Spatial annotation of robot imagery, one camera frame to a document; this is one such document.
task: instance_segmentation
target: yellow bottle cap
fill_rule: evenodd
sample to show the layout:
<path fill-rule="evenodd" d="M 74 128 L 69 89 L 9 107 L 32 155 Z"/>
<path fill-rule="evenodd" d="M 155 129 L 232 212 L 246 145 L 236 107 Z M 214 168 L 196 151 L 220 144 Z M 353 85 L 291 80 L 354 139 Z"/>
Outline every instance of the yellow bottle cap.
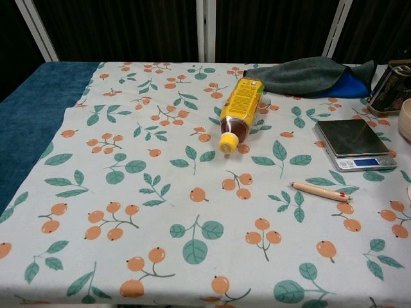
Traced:
<path fill-rule="evenodd" d="M 238 145 L 238 137 L 233 133 L 223 133 L 218 143 L 218 147 L 224 154 L 233 153 Z"/>

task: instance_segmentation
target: iced tea bottle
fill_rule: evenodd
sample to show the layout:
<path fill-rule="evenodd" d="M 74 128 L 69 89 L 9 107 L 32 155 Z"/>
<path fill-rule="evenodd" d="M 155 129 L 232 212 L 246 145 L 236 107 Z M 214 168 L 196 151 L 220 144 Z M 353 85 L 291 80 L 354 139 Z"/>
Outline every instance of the iced tea bottle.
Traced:
<path fill-rule="evenodd" d="M 257 79 L 238 80 L 220 117 L 222 135 L 218 147 L 223 153 L 234 152 L 249 134 L 263 90 L 264 85 Z"/>

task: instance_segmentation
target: tin can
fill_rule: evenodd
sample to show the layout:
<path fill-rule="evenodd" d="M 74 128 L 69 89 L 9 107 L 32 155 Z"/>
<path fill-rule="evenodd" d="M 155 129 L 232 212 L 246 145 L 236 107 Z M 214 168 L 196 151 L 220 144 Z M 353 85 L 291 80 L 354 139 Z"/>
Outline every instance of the tin can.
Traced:
<path fill-rule="evenodd" d="M 393 60 L 368 98 L 373 112 L 399 112 L 411 98 L 411 60 Z"/>

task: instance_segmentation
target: blue cloth item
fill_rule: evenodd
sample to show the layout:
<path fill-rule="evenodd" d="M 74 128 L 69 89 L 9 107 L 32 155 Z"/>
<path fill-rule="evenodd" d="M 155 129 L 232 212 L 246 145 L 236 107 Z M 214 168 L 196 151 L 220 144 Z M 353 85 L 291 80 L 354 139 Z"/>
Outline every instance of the blue cloth item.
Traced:
<path fill-rule="evenodd" d="M 0 214 L 81 97 L 98 63 L 48 62 L 0 103 Z"/>
<path fill-rule="evenodd" d="M 329 92 L 320 94 L 319 98 L 364 98 L 369 90 L 364 83 L 355 78 L 350 71 L 345 71 Z"/>

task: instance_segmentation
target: digital scale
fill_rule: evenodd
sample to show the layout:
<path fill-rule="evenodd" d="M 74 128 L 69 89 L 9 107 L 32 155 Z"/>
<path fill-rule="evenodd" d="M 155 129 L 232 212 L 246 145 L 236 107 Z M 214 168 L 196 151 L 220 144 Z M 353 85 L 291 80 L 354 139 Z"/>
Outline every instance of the digital scale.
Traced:
<path fill-rule="evenodd" d="M 397 164 L 364 120 L 318 121 L 314 131 L 341 172 L 394 169 Z"/>

